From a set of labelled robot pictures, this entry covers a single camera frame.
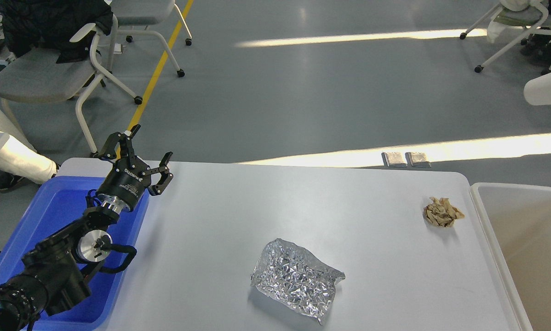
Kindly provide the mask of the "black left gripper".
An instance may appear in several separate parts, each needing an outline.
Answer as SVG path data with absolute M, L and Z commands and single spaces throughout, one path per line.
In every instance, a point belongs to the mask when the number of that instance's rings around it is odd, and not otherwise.
M 124 201 L 129 211 L 137 206 L 146 188 L 151 196 L 161 195 L 174 178 L 168 167 L 173 152 L 166 152 L 155 168 L 136 158 L 132 141 L 140 128 L 141 125 L 136 124 L 128 131 L 110 134 L 101 150 L 93 153 L 95 159 L 118 159 L 97 189 L 97 197 L 116 197 Z M 128 160 L 135 160 L 135 164 L 130 165 Z M 144 171 L 147 171 L 147 176 L 142 174 Z M 150 176 L 157 173 L 160 179 L 156 184 L 151 184 Z

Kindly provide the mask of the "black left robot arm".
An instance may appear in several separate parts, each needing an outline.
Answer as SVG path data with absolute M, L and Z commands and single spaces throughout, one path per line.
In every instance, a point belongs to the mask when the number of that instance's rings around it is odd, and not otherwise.
M 171 152 L 154 168 L 135 154 L 132 139 L 140 127 L 108 137 L 95 157 L 111 162 L 112 170 L 86 194 L 82 216 L 36 243 L 21 259 L 23 271 L 0 285 L 0 331 L 30 331 L 43 312 L 60 314 L 90 297 L 98 273 L 116 274 L 130 265 L 137 250 L 114 243 L 108 228 L 134 211 L 146 191 L 160 195 L 173 178 Z

